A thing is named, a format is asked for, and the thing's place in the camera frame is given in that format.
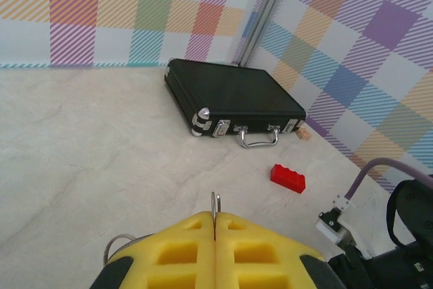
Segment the black briefcase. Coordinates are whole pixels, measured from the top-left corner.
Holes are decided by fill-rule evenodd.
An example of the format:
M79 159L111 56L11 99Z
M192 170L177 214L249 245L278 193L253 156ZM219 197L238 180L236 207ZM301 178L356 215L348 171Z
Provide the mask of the black briefcase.
M245 148L274 146L306 112L265 70L172 59L164 77L195 136L239 134ZM272 141L247 143L246 133Z

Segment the briefcase handle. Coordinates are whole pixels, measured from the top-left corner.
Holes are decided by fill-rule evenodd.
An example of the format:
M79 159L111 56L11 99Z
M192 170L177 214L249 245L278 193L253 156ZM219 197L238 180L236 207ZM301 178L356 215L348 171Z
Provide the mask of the briefcase handle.
M246 133L248 132L248 127L245 125L236 126L234 131L238 131L241 146L244 148L255 148L264 146L275 146L278 143L279 126L269 125L268 130L272 130L273 140L269 142L252 142L246 143Z

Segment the colorful plaid wall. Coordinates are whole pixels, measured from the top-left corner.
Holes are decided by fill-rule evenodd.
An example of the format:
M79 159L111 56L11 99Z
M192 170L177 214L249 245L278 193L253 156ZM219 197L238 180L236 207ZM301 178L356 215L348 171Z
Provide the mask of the colorful plaid wall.
M433 0L281 0L250 65L358 166L385 156L432 172ZM370 175L388 191L407 178Z
M227 61L249 1L0 0L0 67Z

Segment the red lego brick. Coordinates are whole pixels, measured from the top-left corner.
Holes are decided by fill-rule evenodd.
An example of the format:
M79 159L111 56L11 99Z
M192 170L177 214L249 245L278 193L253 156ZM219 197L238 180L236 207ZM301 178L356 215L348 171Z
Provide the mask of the red lego brick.
M271 170L271 181L292 191L302 193L305 190L305 176L295 171L275 164Z

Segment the screw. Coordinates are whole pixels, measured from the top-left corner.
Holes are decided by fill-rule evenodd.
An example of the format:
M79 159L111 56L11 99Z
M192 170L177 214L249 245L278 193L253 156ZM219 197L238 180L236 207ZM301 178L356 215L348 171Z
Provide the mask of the screw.
M431 221L426 221L426 222L424 223L424 228L426 228L426 229L433 229L433 222L431 222Z

